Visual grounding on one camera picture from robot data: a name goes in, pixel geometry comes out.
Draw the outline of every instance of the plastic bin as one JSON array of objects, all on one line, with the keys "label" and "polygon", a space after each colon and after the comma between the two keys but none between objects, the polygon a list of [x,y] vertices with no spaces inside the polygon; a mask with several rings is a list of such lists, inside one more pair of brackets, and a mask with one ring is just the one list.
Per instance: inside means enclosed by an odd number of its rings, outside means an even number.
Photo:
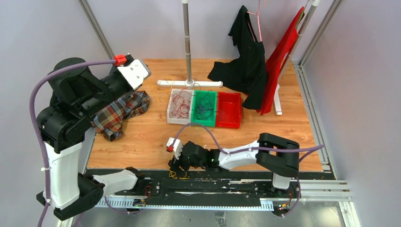
[{"label": "plastic bin", "polygon": [[174,110],[177,110],[177,104],[178,105],[180,104],[179,102],[173,102],[173,96],[175,94],[177,95],[180,94],[180,91],[181,89],[171,89],[170,100],[168,101],[168,106],[167,106],[167,123],[169,124],[188,124],[191,122],[194,90],[184,90],[181,92],[181,97],[184,97],[184,99],[186,100],[190,100],[188,115],[182,117],[173,112]]},{"label": "plastic bin", "polygon": [[217,92],[216,126],[239,129],[241,124],[241,94]]},{"label": "plastic bin", "polygon": [[[205,126],[214,127],[216,125],[216,111],[217,111],[217,92],[215,91],[195,91],[195,96],[192,104],[192,117],[191,122],[203,124]],[[211,105],[207,111],[200,111],[202,115],[199,115],[197,109],[205,108],[204,103],[200,104],[200,101],[210,100]]]}]

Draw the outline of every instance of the pink hanger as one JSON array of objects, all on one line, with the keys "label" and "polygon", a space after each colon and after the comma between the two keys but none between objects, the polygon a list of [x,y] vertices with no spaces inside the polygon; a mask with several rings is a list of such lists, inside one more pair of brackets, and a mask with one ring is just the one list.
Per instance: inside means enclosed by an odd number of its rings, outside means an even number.
[{"label": "pink hanger", "polygon": [[262,42],[261,23],[260,23],[260,21],[259,21],[259,12],[260,12],[260,10],[261,10],[261,0],[259,0],[259,3],[258,3],[258,11],[257,11],[256,13],[252,13],[252,12],[249,12],[249,11],[248,11],[247,13],[257,16],[257,18],[258,18],[259,38],[260,38],[260,41]]}]

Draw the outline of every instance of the white bin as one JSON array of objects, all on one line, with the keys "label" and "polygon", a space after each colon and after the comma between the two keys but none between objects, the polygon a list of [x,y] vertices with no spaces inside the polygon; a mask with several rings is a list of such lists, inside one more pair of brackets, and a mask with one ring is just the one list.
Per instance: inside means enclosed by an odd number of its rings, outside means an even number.
[{"label": "white bin", "polygon": [[181,92],[181,97],[184,97],[187,100],[190,100],[189,103],[189,113],[186,118],[182,118],[178,115],[173,116],[173,114],[170,114],[172,111],[175,110],[177,107],[177,103],[173,103],[173,95],[174,94],[179,94],[181,89],[171,89],[170,93],[170,100],[168,101],[168,106],[167,106],[167,123],[169,124],[188,124],[191,122],[191,114],[192,114],[192,102],[193,102],[193,95],[194,95],[194,90],[184,90],[186,92]]}]

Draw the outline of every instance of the black cloth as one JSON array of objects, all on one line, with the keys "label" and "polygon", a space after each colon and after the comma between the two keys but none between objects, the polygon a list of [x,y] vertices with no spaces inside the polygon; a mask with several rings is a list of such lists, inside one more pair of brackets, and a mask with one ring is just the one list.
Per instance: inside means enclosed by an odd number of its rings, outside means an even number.
[{"label": "black cloth", "polygon": [[228,34],[233,38],[233,45],[238,47],[240,57],[229,63],[215,62],[208,78],[248,94],[242,106],[259,110],[267,81],[264,47],[262,42],[254,40],[256,35],[247,11],[245,6],[241,7]]}]

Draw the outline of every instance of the red cloth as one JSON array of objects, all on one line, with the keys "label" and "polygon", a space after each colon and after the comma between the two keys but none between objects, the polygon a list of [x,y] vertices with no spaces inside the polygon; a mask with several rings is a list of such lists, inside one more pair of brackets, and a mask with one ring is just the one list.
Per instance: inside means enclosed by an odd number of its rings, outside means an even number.
[{"label": "red cloth", "polygon": [[266,88],[264,89],[262,107],[260,110],[257,110],[257,112],[261,112],[261,115],[271,111],[271,106],[273,105],[274,93],[276,91],[276,87],[279,82],[281,64],[283,62],[284,57],[292,48],[296,39],[298,38],[296,26],[303,11],[304,7],[302,7],[298,11],[297,15],[294,17],[291,24],[289,25],[286,33],[282,37],[280,43],[277,45],[276,49],[266,62],[267,83],[266,83]]}]

